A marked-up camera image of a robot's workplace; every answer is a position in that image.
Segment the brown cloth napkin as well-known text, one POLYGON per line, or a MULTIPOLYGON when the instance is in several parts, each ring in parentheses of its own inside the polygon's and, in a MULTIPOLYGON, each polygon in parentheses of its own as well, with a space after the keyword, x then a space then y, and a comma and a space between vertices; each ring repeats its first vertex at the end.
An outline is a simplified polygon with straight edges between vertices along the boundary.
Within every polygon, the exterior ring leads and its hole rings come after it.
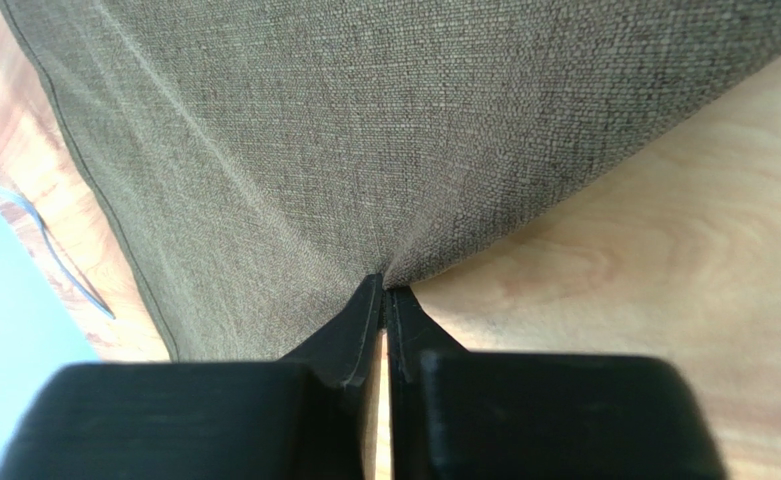
POLYGON ((2 1, 175 361, 278 358, 781 55, 781 1, 2 1))

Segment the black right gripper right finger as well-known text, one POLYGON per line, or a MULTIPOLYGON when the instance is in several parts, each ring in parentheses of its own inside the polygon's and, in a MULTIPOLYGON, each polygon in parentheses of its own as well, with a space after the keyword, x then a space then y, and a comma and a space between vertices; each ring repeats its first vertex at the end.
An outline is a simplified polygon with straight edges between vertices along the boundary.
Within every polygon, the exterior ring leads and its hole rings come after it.
POLYGON ((683 376, 654 357, 466 349, 385 295, 397 479, 724 479, 683 376))

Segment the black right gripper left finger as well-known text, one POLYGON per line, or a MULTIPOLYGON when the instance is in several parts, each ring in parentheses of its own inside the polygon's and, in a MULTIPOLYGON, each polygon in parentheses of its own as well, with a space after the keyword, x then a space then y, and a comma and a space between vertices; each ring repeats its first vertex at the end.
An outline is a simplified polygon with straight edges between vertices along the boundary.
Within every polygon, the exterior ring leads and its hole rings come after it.
POLYGON ((383 300, 365 277, 276 361, 80 363, 53 375, 0 479, 362 479, 383 300))

